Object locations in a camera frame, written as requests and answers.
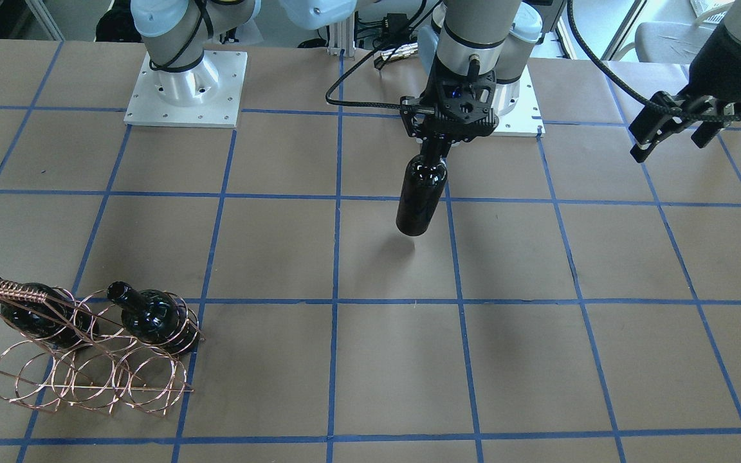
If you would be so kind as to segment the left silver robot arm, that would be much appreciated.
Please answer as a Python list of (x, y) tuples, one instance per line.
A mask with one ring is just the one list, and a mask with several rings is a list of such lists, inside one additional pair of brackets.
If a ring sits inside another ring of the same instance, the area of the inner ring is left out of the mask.
[(734, 2), (689, 66), (688, 84), (676, 95), (658, 91), (630, 123), (639, 163), (662, 141), (692, 124), (700, 149), (721, 130), (741, 121), (741, 1)]

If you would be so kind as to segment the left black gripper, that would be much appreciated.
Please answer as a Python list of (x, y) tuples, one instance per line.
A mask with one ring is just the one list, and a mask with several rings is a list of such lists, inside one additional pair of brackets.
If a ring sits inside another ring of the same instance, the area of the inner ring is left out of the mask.
[[(651, 96), (650, 102), (695, 113), (699, 109), (698, 96), (712, 96), (720, 102), (735, 103), (735, 111), (741, 112), (741, 41), (725, 26), (714, 29), (691, 62), (686, 93), (671, 96), (666, 91), (657, 91)], [(630, 155), (637, 162), (645, 162), (659, 143), (671, 135), (679, 134), (691, 124), (690, 118), (644, 107), (630, 123), (630, 133), (636, 141), (630, 149)], [(702, 122), (691, 135), (691, 140), (698, 149), (705, 149), (723, 129), (723, 121)]]

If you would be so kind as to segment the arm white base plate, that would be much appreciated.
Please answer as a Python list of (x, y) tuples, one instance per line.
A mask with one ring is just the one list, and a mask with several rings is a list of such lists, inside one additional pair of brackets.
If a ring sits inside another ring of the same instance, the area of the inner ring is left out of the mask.
[[(481, 62), (484, 71), (492, 70), (496, 74), (494, 69), (486, 69), (484, 62), (482, 60)], [(458, 74), (462, 71), (462, 64), (458, 69), (447, 67)], [(544, 132), (537, 97), (533, 91), (529, 71), (526, 69), (523, 69), (513, 81), (508, 82), (500, 81), (496, 74), (496, 93), (492, 109), (498, 116), (498, 125), (491, 135), (536, 136), (539, 132)]]
[(196, 67), (168, 73), (152, 70), (144, 56), (124, 123), (234, 129), (248, 60), (244, 51), (206, 51)]

